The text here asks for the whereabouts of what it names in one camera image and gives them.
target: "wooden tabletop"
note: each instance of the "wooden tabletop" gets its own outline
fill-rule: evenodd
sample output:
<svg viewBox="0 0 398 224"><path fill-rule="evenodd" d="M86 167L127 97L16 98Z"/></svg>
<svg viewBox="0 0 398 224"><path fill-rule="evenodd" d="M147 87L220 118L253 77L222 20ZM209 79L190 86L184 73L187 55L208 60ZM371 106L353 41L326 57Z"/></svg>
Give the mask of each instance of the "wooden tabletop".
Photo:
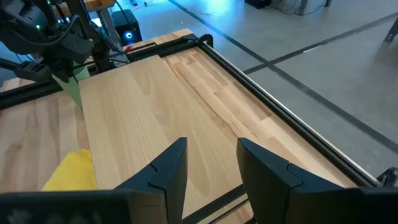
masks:
<svg viewBox="0 0 398 224"><path fill-rule="evenodd" d="M187 34L180 30L131 47ZM10 80L4 88L26 83ZM185 217L241 184L237 137L340 186L354 186L198 48L99 74L81 81L80 90L84 114L63 91L1 111L1 192L40 190L65 154L81 147L92 151L98 187L112 189L181 136L188 137ZM221 222L244 223L251 216L246 204Z"/></svg>
<svg viewBox="0 0 398 224"><path fill-rule="evenodd" d="M354 186L199 48L110 70L81 81L80 91L100 189L115 188L182 136L188 137L184 217L242 184L238 137Z"/></svg>
<svg viewBox="0 0 398 224"><path fill-rule="evenodd" d="M115 1L114 0L84 0L84 3L85 3L87 10L89 12L91 12L91 11L94 11L94 10L96 10L98 8L102 8L102 7L113 7ZM60 6L62 12L66 16L70 15L68 5L65 2L59 4L59 6ZM58 13L57 8L55 6L52 6L52 8L54 10L55 16L59 17L60 14Z"/></svg>

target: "concrete floor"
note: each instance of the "concrete floor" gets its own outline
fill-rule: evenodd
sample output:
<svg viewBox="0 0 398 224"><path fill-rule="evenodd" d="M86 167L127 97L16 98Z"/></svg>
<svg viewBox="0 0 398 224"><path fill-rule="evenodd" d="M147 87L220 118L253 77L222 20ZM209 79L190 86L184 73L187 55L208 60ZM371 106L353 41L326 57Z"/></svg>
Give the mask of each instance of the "concrete floor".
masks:
<svg viewBox="0 0 398 224"><path fill-rule="evenodd" d="M280 6L289 8L292 3ZM320 3L310 1L307 12ZM123 1L122 6L131 8L131 3ZM134 15L143 39L183 28L196 35L209 33L217 51L247 70L386 17L397 8L395 0L334 0L331 7L300 17L271 8L258 10L243 0L155 0ZM398 38L391 44L382 41L391 25L382 21L276 64L321 101L268 68L249 74L375 177L398 166Z"/></svg>

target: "black metal frame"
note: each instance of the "black metal frame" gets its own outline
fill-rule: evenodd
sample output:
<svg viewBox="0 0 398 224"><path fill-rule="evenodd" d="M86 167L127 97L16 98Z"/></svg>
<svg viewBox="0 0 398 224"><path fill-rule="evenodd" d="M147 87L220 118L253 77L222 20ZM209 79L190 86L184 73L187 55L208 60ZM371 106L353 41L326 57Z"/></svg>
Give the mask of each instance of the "black metal frame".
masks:
<svg viewBox="0 0 398 224"><path fill-rule="evenodd" d="M231 76L233 76L240 84L245 86L254 96L261 100L268 108L277 114L284 122L286 122L292 129L294 129L301 137L308 141L317 151L322 153L330 162L332 162L340 171L347 175L353 182L362 186L376 187L379 183L364 173L360 168L353 164L345 156L341 155L331 145L329 145L322 137L314 133L306 124L303 124L296 116L284 108L268 93L257 86L248 76L239 71L236 67L231 65L221 55L212 49L213 37L206 34L202 37L197 37L193 34L183 36L177 40L166 42L160 45L153 44L145 45L138 48L131 49L120 54L126 54L130 62L142 60L144 58L158 55L166 57L168 55L181 52L193 47L199 47L204 53L211 57L216 63L223 67ZM94 64L94 62L85 63L84 65ZM9 108L26 101L34 100L43 96L50 95L61 91L60 86L54 81L47 81L42 83L34 83L31 85L16 88L14 90L0 93L0 110ZM184 218L183 223L196 223L206 218L212 213L216 212L225 205L233 202L238 197L245 194L243 186L240 185L234 190L224 194L220 198L214 200L188 217Z"/></svg>
<svg viewBox="0 0 398 224"><path fill-rule="evenodd" d="M384 41L386 42L392 42L392 40L394 40L394 37L398 34L398 18L396 19L396 21L394 22L394 24L392 25L390 31L387 34L387 37L384 39Z"/></svg>

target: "black plastic part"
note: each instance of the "black plastic part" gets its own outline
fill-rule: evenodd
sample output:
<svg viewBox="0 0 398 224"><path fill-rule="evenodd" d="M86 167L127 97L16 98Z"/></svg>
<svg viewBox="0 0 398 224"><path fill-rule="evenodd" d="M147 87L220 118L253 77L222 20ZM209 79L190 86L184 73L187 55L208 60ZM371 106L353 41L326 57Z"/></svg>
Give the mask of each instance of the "black plastic part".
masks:
<svg viewBox="0 0 398 224"><path fill-rule="evenodd" d="M384 171L378 178L381 187L397 187L398 184L398 168L391 167Z"/></svg>
<svg viewBox="0 0 398 224"><path fill-rule="evenodd" d="M191 223L198 223L204 220L209 215L215 213L217 210L223 208L227 204L235 201L240 196L246 193L243 184L235 187L234 189L230 190L229 192L223 194L216 200L210 202L209 204L205 205L204 207L198 209L197 211L193 212L191 215L185 217L182 220L183 224L191 224Z"/></svg>
<svg viewBox="0 0 398 224"><path fill-rule="evenodd" d="M181 39L182 40L197 40L198 37L195 34L188 34L188 35L181 37Z"/></svg>
<svg viewBox="0 0 398 224"><path fill-rule="evenodd" d="M131 223L131 190L0 194L0 223Z"/></svg>
<svg viewBox="0 0 398 224"><path fill-rule="evenodd" d="M91 55L93 47L94 44L90 40L81 38L77 33L69 33L62 40L62 44L54 48L53 52L49 54L62 55L62 58L70 59L76 63L84 63Z"/></svg>
<svg viewBox="0 0 398 224"><path fill-rule="evenodd" d="M258 224L396 221L398 189L344 189L244 138L236 153Z"/></svg>
<svg viewBox="0 0 398 224"><path fill-rule="evenodd" d="M332 0L326 0L326 2L325 2L325 5L324 5L324 6L325 6L325 7L329 7L329 6L330 6L330 4L331 4L331 1L332 1Z"/></svg>
<svg viewBox="0 0 398 224"><path fill-rule="evenodd" d="M33 83L13 90L4 91L0 93L0 110L25 103L30 100L36 100L40 97L48 96L59 91L62 91L62 88L55 80Z"/></svg>
<svg viewBox="0 0 398 224"><path fill-rule="evenodd" d="M213 36L212 36L212 35L210 35L210 34L204 34L203 36L199 37L199 38L196 40L196 42L197 42L198 44L199 44L199 43L202 43L202 42L204 42L204 41L206 41L207 45L209 45L211 48L214 47Z"/></svg>
<svg viewBox="0 0 398 224"><path fill-rule="evenodd" d="M217 223L218 221L224 219L225 217L227 217L228 215L230 215L231 213L235 212L237 209L239 209L240 207L242 207L243 205L245 205L246 203L249 202L249 199L245 199L242 202L240 202L239 204L235 205L234 207L230 208L228 211L222 213L219 217L213 219L211 222L209 222L208 224L213 224L213 223Z"/></svg>
<svg viewBox="0 0 398 224"><path fill-rule="evenodd" d="M181 223L188 175L186 149L187 138L179 138L116 189L164 194L168 223Z"/></svg>
<svg viewBox="0 0 398 224"><path fill-rule="evenodd" d="M14 70L15 76L35 82L43 82L51 79L52 72L50 68L44 64L36 62L23 62Z"/></svg>
<svg viewBox="0 0 398 224"><path fill-rule="evenodd" d="M392 25L392 27L391 27L390 31L388 32L387 37L384 39L384 41L391 43L397 34L398 34L398 18Z"/></svg>
<svg viewBox="0 0 398 224"><path fill-rule="evenodd" d="M49 4L48 1L43 1L43 0L31 0L31 2L35 4L45 14L45 17L48 21L47 22L48 26L50 26L51 28L56 28L58 20L55 17L52 5Z"/></svg>
<svg viewBox="0 0 398 224"><path fill-rule="evenodd" d="M18 54L43 51L45 47L28 44L24 39L35 43L45 42L47 38L43 31L46 27L46 14L32 2L22 0L0 2L0 41L9 50Z"/></svg>
<svg viewBox="0 0 398 224"><path fill-rule="evenodd" d="M96 63L96 67L100 72L105 72L109 70L111 64L109 60L104 60L109 58L109 50L111 49L108 37L102 33L102 30L91 21L90 15L86 9L83 0L64 0L68 5L70 13L72 15L79 15L81 23L84 27L84 31L87 33L88 39L91 39L94 44L91 55L94 61L100 61L101 63Z"/></svg>
<svg viewBox="0 0 398 224"><path fill-rule="evenodd" d="M126 9L123 10L123 12L122 11L113 12L111 14L111 17L116 32L119 34L121 38L122 46L142 41L139 23L134 14L131 12L131 10ZM126 37L127 32L130 32L132 34L130 38Z"/></svg>
<svg viewBox="0 0 398 224"><path fill-rule="evenodd" d="M249 221L247 221L246 223L244 223L244 224L256 224L257 222L256 222L256 219L254 218L254 217L252 217Z"/></svg>

